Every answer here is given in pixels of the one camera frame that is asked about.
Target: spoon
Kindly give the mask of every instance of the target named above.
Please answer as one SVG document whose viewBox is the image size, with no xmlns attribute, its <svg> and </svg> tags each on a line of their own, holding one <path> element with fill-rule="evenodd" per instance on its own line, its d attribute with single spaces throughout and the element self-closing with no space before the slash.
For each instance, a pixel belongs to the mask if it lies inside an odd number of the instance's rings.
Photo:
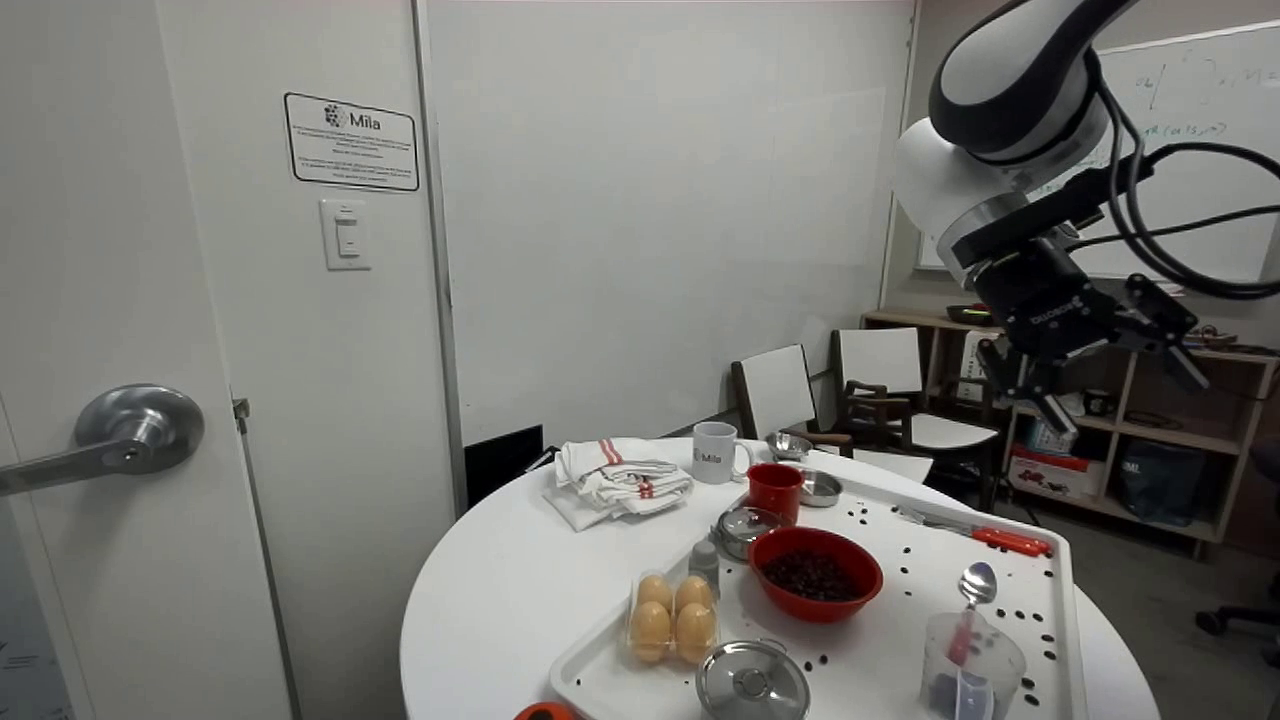
<svg viewBox="0 0 1280 720">
<path fill-rule="evenodd" d="M 991 603 L 995 600 L 995 571 L 991 566 L 967 566 L 957 580 L 960 596 L 963 596 L 963 612 L 960 612 L 960 623 L 957 623 L 957 635 L 949 646 L 949 660 L 963 668 L 967 660 L 967 646 L 973 646 L 973 612 L 975 603 Z"/>
</svg>

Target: glass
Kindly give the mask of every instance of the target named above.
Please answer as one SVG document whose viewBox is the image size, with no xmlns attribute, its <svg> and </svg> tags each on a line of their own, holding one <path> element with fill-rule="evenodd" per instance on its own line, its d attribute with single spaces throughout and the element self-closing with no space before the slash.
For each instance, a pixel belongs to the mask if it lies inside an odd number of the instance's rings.
<svg viewBox="0 0 1280 720">
<path fill-rule="evenodd" d="M 973 612 L 967 655 L 957 666 L 957 628 L 963 612 L 926 621 L 920 699 L 952 720 L 1000 720 L 1026 668 L 1025 652 Z"/>
<path fill-rule="evenodd" d="M 723 485 L 733 481 L 733 460 L 734 460 L 734 429 L 709 420 L 690 425 L 690 478 L 704 485 Z"/>
</svg>

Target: sign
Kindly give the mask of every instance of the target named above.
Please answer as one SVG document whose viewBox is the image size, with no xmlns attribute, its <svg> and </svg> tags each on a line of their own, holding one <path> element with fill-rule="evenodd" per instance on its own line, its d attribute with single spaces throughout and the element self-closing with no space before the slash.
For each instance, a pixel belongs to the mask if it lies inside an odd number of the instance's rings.
<svg viewBox="0 0 1280 720">
<path fill-rule="evenodd" d="M 282 125 L 304 183 L 421 189 L 412 115 L 289 94 Z"/>
</svg>

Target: metal bowl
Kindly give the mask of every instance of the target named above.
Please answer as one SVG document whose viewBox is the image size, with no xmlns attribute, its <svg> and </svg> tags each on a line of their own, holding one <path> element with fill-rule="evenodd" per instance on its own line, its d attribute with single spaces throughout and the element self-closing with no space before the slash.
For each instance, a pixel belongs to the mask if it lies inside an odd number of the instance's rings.
<svg viewBox="0 0 1280 720">
<path fill-rule="evenodd" d="M 720 646 L 696 672 L 713 720 L 805 720 L 807 680 L 788 652 L 764 642 Z"/>
<path fill-rule="evenodd" d="M 715 519 L 713 545 L 723 556 L 742 566 L 752 545 L 754 545 L 754 535 L 764 535 L 764 531 L 769 531 L 769 526 L 748 506 L 734 506 Z"/>
<path fill-rule="evenodd" d="M 831 508 L 840 500 L 840 481 L 829 478 L 829 473 L 813 473 L 805 485 L 799 485 L 799 506 L 805 508 Z"/>
</svg>

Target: door handle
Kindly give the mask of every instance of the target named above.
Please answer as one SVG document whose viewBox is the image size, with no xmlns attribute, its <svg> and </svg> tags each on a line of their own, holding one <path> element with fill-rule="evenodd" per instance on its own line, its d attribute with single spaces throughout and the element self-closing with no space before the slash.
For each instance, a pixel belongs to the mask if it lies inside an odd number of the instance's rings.
<svg viewBox="0 0 1280 720">
<path fill-rule="evenodd" d="M 72 448 L 0 469 L 0 496 L 93 478 L 152 478 L 200 448 L 202 416 L 190 395 L 158 385 L 120 385 L 83 405 Z"/>
</svg>

